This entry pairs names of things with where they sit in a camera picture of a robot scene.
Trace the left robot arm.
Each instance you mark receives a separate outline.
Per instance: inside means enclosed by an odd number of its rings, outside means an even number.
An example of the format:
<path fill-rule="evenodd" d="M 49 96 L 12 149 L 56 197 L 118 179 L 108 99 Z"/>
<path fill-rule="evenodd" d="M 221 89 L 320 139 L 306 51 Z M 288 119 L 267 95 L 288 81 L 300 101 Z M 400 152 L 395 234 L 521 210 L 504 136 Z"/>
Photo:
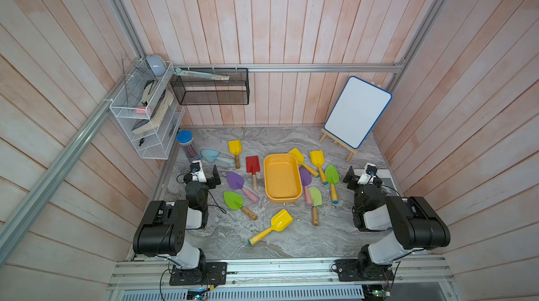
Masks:
<path fill-rule="evenodd" d="M 185 199 L 167 202 L 151 201 L 133 238 L 137 255 L 160 257 L 180 271 L 206 271 L 203 250 L 185 240 L 188 230 L 204 229 L 209 219 L 208 196 L 221 184 L 216 166 L 210 177 L 204 175 L 202 163 L 192 162 L 184 176 Z"/>

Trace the yellow scoop shovel yellow handle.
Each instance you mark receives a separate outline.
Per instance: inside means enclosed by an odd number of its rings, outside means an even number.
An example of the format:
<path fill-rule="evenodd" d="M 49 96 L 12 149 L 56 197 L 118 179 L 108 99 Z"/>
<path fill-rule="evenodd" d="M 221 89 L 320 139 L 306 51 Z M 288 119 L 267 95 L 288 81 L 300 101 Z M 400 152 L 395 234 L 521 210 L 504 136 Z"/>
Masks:
<path fill-rule="evenodd" d="M 307 169 L 314 177 L 318 178 L 320 177 L 320 174 L 318 171 L 314 170 L 310 166 L 304 163 L 305 157 L 304 155 L 299 151 L 298 148 L 293 148 L 290 152 L 290 155 L 294 156 L 296 158 L 296 161 L 299 166 L 303 166 L 305 169 Z"/>

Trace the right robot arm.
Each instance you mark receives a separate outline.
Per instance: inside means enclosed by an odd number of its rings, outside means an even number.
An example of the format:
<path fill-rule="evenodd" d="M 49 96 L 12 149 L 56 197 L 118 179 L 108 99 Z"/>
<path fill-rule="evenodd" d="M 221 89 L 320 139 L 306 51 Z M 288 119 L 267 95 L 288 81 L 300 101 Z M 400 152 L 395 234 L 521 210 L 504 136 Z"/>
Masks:
<path fill-rule="evenodd" d="M 336 260 L 341 281 L 372 281 L 394 277 L 392 265 L 417 251 L 447 247 L 449 228 L 423 197 L 402 197 L 385 192 L 378 168 L 367 164 L 357 175 L 349 167 L 342 180 L 355 193 L 352 217 L 362 232 L 390 233 L 376 243 L 362 247 L 355 260 Z"/>

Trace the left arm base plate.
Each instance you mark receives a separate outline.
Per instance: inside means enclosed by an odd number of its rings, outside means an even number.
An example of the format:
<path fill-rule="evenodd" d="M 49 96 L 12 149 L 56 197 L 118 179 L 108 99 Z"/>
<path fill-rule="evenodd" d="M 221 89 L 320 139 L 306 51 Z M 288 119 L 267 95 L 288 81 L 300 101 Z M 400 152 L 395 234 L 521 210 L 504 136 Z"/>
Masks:
<path fill-rule="evenodd" d="M 210 262 L 200 264 L 199 267 L 191 270 L 174 267 L 169 284 L 171 286 L 219 286 L 226 284 L 226 278 L 227 263 Z"/>

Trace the green pointed shovel yellow handle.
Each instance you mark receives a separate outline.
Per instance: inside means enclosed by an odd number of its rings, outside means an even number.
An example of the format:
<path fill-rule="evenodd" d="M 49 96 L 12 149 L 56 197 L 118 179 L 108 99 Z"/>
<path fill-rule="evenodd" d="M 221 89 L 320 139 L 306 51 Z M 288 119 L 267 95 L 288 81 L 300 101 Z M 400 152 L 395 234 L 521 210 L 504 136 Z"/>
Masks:
<path fill-rule="evenodd" d="M 327 166 L 324 174 L 328 180 L 328 183 L 330 184 L 331 202 L 332 204 L 337 205 L 339 203 L 339 199 L 338 199 L 338 194 L 337 194 L 335 185 L 339 182 L 339 179 L 340 179 L 339 173 L 336 167 L 330 164 L 329 166 Z"/>

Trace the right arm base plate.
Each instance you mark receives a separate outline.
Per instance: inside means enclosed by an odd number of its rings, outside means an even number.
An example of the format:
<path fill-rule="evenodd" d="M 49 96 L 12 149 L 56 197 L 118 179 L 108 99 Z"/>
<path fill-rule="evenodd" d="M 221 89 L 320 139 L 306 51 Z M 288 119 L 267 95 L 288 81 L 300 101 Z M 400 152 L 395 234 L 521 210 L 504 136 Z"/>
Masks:
<path fill-rule="evenodd" d="M 390 265 L 377 265 L 369 259 L 340 259 L 332 265 L 339 281 L 393 281 L 394 272 Z"/>

